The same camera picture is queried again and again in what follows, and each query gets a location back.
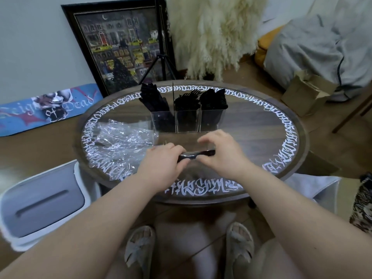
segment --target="person's left hand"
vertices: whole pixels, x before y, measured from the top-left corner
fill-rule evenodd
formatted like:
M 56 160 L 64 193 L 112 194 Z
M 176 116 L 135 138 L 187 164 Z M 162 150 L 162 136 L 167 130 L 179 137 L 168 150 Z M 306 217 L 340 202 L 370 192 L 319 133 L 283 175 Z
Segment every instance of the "person's left hand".
M 177 163 L 178 156 L 183 152 L 186 152 L 183 146 L 175 146 L 173 143 L 153 147 L 147 150 L 135 175 L 154 194 L 164 191 L 173 184 L 190 161 L 186 158 Z

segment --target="tripod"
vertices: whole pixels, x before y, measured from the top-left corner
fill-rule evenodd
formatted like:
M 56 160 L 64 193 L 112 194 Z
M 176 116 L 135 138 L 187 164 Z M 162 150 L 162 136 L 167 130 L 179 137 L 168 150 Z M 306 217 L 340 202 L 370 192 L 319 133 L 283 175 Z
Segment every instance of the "tripod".
M 151 69 L 154 67 L 158 59 L 161 61 L 161 71 L 163 74 L 163 80 L 167 80 L 167 75 L 165 72 L 165 65 L 167 65 L 168 70 L 170 72 L 170 75 L 172 78 L 179 79 L 179 73 L 176 69 L 176 67 L 173 65 L 171 60 L 169 59 L 169 56 L 164 53 L 164 47 L 163 47 L 163 30 L 161 29 L 161 20 L 160 20 L 160 5 L 159 5 L 159 0 L 155 0 L 155 8 L 156 8 L 156 23 L 158 26 L 158 41 L 159 41 L 159 51 L 160 54 L 156 55 L 156 59 L 153 60 L 152 64 L 150 67 L 146 70 L 146 73 L 142 76 L 141 80 L 139 81 L 138 85 L 141 85 L 142 82 L 145 80 L 146 76 L 149 74 Z

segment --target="forearm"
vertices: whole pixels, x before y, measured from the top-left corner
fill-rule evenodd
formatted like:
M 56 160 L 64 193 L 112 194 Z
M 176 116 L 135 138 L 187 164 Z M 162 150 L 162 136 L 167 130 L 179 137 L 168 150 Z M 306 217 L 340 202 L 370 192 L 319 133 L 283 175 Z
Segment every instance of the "forearm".
M 265 216 L 279 243 L 311 278 L 370 277 L 372 239 L 251 164 L 238 182 Z
M 130 226 L 152 197 L 133 175 L 46 236 L 1 278 L 103 278 Z

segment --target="picture frame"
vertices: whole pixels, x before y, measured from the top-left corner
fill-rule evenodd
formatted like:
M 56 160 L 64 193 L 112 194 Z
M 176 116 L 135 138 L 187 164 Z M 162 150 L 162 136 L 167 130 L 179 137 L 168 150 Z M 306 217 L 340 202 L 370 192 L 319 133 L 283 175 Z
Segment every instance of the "picture frame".
M 166 1 L 159 4 L 164 51 L 175 66 Z M 154 0 L 69 4 L 62 9 L 103 97 L 136 86 L 160 53 Z M 158 61 L 144 83 L 162 80 Z

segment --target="dried pampas grass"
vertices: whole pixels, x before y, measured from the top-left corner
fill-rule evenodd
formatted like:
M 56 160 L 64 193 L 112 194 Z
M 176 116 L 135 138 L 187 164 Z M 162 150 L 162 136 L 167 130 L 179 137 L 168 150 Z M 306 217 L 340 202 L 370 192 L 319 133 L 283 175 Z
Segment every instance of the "dried pampas grass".
M 239 68 L 243 54 L 257 48 L 257 29 L 267 0 L 167 0 L 177 60 L 190 58 L 187 76 Z

